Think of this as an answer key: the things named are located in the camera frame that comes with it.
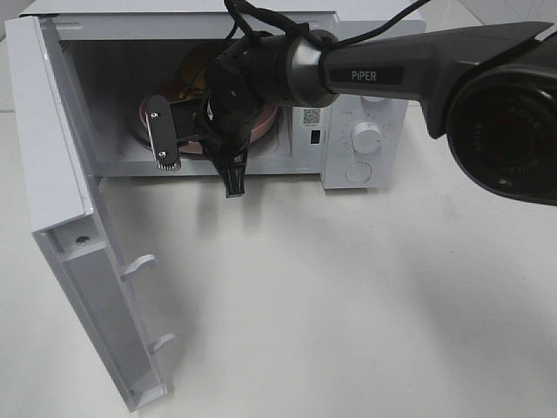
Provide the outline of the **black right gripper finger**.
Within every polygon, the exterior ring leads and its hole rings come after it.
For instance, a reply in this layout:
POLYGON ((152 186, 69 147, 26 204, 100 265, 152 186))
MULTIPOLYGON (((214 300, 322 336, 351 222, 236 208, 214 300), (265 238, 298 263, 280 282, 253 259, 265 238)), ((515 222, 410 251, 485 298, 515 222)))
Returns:
POLYGON ((180 168, 178 137, 171 104, 162 95, 152 95, 144 101, 144 119, 156 165, 162 171, 180 168))
POLYGON ((247 143, 208 146, 208 159, 222 179, 228 199, 245 193, 248 147, 247 143))

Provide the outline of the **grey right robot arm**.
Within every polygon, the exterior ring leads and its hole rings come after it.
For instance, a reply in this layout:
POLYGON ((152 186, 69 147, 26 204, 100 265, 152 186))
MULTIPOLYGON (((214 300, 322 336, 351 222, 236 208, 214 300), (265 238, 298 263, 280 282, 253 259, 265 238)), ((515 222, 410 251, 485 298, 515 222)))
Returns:
POLYGON ((334 47, 316 32, 258 34, 228 44, 205 69, 201 98, 145 102, 158 167, 198 142, 243 194, 252 128, 267 105, 323 108, 342 94, 412 100, 428 134, 446 137, 460 169, 501 197, 556 202, 556 33, 546 22, 442 30, 334 47))

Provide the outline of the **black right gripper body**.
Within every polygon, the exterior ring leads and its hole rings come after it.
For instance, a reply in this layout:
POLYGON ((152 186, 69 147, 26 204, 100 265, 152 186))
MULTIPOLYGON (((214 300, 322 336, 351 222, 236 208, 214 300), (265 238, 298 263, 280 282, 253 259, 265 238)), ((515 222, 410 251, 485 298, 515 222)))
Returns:
POLYGON ((212 50, 200 98, 171 102, 178 145, 250 144, 252 128, 265 108, 257 82, 265 74, 262 50, 212 50))

